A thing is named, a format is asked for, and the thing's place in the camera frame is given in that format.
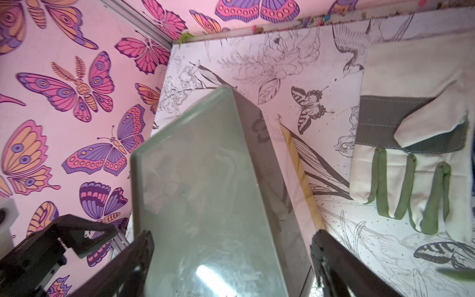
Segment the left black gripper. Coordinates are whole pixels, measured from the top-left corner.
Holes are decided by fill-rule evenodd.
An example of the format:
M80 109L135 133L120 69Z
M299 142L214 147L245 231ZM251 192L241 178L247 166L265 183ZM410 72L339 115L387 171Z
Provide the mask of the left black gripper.
M51 238L28 238L1 259L2 297L47 296L48 282L67 264L60 242L84 258L110 242L118 229L68 214L50 223L44 234Z

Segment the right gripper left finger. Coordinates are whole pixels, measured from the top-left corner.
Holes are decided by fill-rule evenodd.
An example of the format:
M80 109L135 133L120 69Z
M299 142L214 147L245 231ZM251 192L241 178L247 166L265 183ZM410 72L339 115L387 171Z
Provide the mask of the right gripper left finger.
M143 231L71 296L143 297L153 252L153 236L150 231Z

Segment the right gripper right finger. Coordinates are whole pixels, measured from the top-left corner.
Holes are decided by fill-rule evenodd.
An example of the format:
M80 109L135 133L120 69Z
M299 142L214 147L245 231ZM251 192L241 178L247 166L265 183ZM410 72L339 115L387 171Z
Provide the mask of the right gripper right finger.
M310 256L325 297L400 296L325 230L313 236Z

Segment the grey cream three-drawer chest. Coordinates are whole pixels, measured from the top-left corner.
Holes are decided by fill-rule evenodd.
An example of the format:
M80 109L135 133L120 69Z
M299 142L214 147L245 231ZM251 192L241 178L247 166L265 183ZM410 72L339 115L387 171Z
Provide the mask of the grey cream three-drawer chest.
M134 230L155 245L145 296L309 295L309 245L261 119L219 87L133 152Z

